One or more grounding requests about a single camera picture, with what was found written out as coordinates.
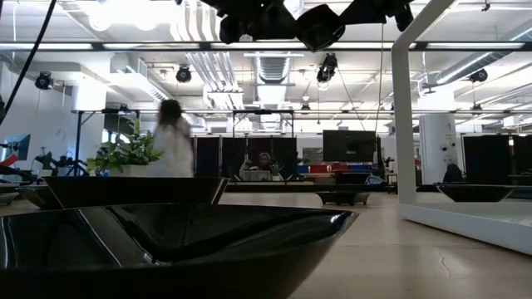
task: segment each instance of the white frame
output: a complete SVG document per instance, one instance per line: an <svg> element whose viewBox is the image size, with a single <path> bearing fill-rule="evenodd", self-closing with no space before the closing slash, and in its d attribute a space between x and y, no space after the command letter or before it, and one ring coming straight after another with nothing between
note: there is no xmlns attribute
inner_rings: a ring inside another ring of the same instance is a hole
<svg viewBox="0 0 532 299"><path fill-rule="evenodd" d="M453 2L454 0L431 0L392 46L399 215L417 223L532 255L532 224L500 220L504 217L532 218L530 203L417 202L409 46Z"/></svg>

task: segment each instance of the red object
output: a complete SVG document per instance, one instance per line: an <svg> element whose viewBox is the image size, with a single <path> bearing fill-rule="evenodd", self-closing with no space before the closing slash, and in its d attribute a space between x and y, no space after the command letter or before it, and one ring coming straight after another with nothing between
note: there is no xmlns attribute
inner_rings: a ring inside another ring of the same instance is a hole
<svg viewBox="0 0 532 299"><path fill-rule="evenodd" d="M15 162L17 162L17 161L18 161L18 157L15 154L12 154L9 157L7 157L7 159L5 159L4 161L0 162L0 165L1 166L11 166L11 165L15 164Z"/></svg>
<svg viewBox="0 0 532 299"><path fill-rule="evenodd" d="M311 165L310 173L311 174L325 174L329 172L328 165Z"/></svg>
<svg viewBox="0 0 532 299"><path fill-rule="evenodd" d="M333 164L331 165L332 171L340 171L340 172L347 172L349 171L349 167L347 165L342 164Z"/></svg>

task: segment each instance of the white shirt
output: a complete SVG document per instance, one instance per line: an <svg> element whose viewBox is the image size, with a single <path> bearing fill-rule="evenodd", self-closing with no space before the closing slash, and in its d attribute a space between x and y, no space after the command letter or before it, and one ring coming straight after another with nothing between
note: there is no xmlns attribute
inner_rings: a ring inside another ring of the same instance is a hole
<svg viewBox="0 0 532 299"><path fill-rule="evenodd" d="M159 161L151 162L148 177L192 178L194 154L189 140L190 127L182 118L176 127L158 127L154 133L154 150L162 151Z"/></svg>

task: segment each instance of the black cable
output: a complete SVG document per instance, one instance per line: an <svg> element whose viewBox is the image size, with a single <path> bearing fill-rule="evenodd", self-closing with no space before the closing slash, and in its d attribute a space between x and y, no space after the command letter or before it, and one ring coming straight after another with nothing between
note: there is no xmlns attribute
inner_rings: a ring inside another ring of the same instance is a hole
<svg viewBox="0 0 532 299"><path fill-rule="evenodd" d="M13 91L11 92L11 95L9 96L9 100L7 100L7 104L4 109L4 117L0 119L0 126L2 126L3 120L6 118L5 116L7 116L7 113L9 112L9 108L11 107L11 104L13 103L13 100L15 99L15 96L18 93L18 89L20 88L20 85L22 84L22 81L24 80L24 77L26 76L27 70L30 68L30 65L32 64L33 57L37 53L39 45L41 45L42 38L44 37L44 34L46 33L48 29L48 23L50 22L50 19L52 18L53 9L56 6L56 2L57 0L50 1L50 7L48 8L47 15L44 17L44 21L42 22L41 31L39 32L39 35L37 36L37 39L35 41L35 44L33 45L32 51L30 51L30 55L27 57L26 63L24 63L24 67L20 71L20 74L17 79L17 83L13 87Z"/></svg>
<svg viewBox="0 0 532 299"><path fill-rule="evenodd" d="M379 75L379 101L377 106L377 120L375 120L375 134L377 133L377 128L379 126L379 112L381 112L381 96L382 96L382 75L384 75L383 68L384 60L384 24L381 24L381 73Z"/></svg>
<svg viewBox="0 0 532 299"><path fill-rule="evenodd" d="M338 74L340 75L340 79L342 79L343 88L346 90L347 97L349 98L349 101L351 102L352 109L355 110L355 114L357 115L358 121L360 121L360 125L362 125L362 128L365 131L366 128L364 127L364 123L360 119L360 115L358 115L357 107L355 107L355 104L352 102L351 95L349 95L349 91L347 90L346 82L343 80L342 72L340 71L339 67L337 67L337 69L338 69Z"/></svg>
<svg viewBox="0 0 532 299"><path fill-rule="evenodd" d="M2 18L3 0L0 0L0 19Z"/></svg>

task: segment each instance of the television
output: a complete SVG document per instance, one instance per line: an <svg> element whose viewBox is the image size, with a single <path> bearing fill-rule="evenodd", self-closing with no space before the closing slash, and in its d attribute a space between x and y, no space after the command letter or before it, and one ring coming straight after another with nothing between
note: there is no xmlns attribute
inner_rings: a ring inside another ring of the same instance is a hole
<svg viewBox="0 0 532 299"><path fill-rule="evenodd" d="M323 161L373 162L376 139L374 131L324 130Z"/></svg>

